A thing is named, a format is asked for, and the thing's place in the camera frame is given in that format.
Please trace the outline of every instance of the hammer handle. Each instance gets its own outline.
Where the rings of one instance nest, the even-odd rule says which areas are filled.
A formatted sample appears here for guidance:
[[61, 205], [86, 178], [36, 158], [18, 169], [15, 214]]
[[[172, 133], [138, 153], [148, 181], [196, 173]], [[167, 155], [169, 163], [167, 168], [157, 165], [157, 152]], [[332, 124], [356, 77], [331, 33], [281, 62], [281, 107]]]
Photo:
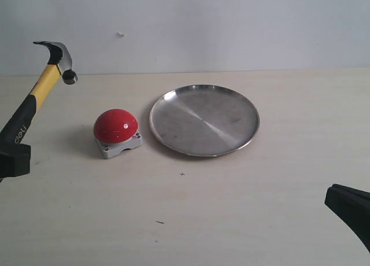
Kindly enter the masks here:
[[47, 65], [32, 91], [15, 111], [8, 123], [0, 132], [0, 140], [9, 143], [20, 143], [36, 112], [40, 109], [46, 96], [60, 77], [56, 65]]

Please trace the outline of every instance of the hammer head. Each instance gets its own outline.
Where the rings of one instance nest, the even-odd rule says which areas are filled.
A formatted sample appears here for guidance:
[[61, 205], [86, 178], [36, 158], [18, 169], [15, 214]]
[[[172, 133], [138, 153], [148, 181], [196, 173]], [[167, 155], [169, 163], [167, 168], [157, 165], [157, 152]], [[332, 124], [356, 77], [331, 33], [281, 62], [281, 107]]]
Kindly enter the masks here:
[[65, 45], [60, 42], [34, 42], [36, 45], [44, 45], [50, 52], [49, 65], [57, 65], [62, 75], [64, 83], [68, 85], [75, 84], [77, 82], [77, 74], [72, 70], [72, 59], [71, 55]]
[[0, 141], [0, 179], [29, 173], [31, 147]]

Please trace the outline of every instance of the white table surface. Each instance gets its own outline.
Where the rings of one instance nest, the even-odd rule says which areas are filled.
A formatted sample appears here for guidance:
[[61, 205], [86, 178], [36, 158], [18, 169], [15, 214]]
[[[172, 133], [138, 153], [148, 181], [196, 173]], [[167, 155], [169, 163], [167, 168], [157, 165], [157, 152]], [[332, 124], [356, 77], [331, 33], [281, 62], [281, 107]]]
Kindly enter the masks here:
[[[370, 191], [369, 78], [360, 68], [60, 81], [23, 140], [31, 174], [0, 184], [0, 265], [369, 265], [324, 205], [333, 183]], [[0, 78], [0, 124], [36, 80]], [[246, 148], [195, 159], [152, 137], [153, 102], [199, 83], [255, 104], [261, 126]], [[111, 108], [132, 112], [145, 142], [103, 160], [92, 127]]]

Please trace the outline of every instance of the plate rim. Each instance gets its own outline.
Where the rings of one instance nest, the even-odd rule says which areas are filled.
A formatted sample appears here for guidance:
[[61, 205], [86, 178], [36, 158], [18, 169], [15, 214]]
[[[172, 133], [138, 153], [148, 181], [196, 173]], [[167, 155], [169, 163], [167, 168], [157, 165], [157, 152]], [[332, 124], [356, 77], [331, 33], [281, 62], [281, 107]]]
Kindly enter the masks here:
[[[189, 87], [216, 87], [216, 88], [220, 88], [222, 90], [227, 90], [227, 91], [230, 91], [234, 94], [238, 94], [240, 96], [242, 96], [247, 102], [249, 102], [249, 104], [251, 105], [251, 107], [253, 108], [256, 116], [257, 116], [257, 124], [256, 124], [256, 127], [254, 129], [254, 133], [252, 134], [252, 136], [250, 137], [250, 139], [244, 143], [242, 146], [239, 146], [237, 149], [232, 149], [232, 150], [229, 150], [227, 152], [222, 152], [222, 153], [218, 153], [218, 154], [194, 154], [194, 153], [188, 153], [188, 152], [184, 152], [182, 150], [179, 150], [179, 149], [176, 149], [170, 145], [168, 145], [163, 139], [162, 137], [159, 136], [158, 132], [156, 131], [156, 129], [154, 128], [154, 123], [153, 123], [153, 111], [154, 111], [154, 108], [156, 107], [156, 105], [167, 95], [167, 94], [170, 94], [170, 93], [173, 93], [173, 92], [176, 92], [178, 90], [181, 90], [181, 89], [184, 89], [184, 88], [189, 88]], [[257, 108], [254, 106], [254, 104], [252, 103], [251, 100], [249, 100], [247, 97], [245, 97], [243, 94], [233, 90], [233, 89], [230, 89], [230, 88], [226, 88], [226, 87], [223, 87], [223, 86], [219, 86], [219, 85], [212, 85], [212, 84], [193, 84], [193, 85], [186, 85], [186, 86], [181, 86], [181, 87], [178, 87], [174, 90], [171, 90], [171, 91], [168, 91], [167, 93], [163, 94], [162, 96], [159, 97], [159, 99], [157, 99], [155, 101], [155, 103], [153, 104], [153, 106], [151, 107], [150, 109], [150, 113], [149, 113], [149, 127], [150, 127], [150, 131], [151, 133], [154, 135], [154, 137], [160, 142], [162, 143], [164, 146], [168, 147], [169, 149], [171, 150], [174, 150], [178, 153], [181, 153], [181, 154], [185, 154], [187, 156], [191, 156], [191, 157], [204, 157], [204, 158], [207, 158], [207, 157], [218, 157], [218, 156], [221, 156], [221, 155], [225, 155], [225, 154], [229, 154], [229, 153], [233, 153], [237, 150], [240, 150], [240, 149], [243, 149], [244, 147], [246, 147], [247, 145], [249, 145], [249, 143], [253, 140], [253, 138], [256, 136], [256, 134], [258, 133], [258, 130], [260, 129], [260, 114], [257, 110]]]

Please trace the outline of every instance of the black rubber grip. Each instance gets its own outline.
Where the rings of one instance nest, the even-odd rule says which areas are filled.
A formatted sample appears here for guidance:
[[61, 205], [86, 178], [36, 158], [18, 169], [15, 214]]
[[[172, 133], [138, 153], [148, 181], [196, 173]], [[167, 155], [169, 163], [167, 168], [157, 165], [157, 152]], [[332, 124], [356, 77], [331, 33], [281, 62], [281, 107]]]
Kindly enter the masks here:
[[20, 143], [36, 113], [36, 98], [29, 94], [0, 132], [0, 141]]

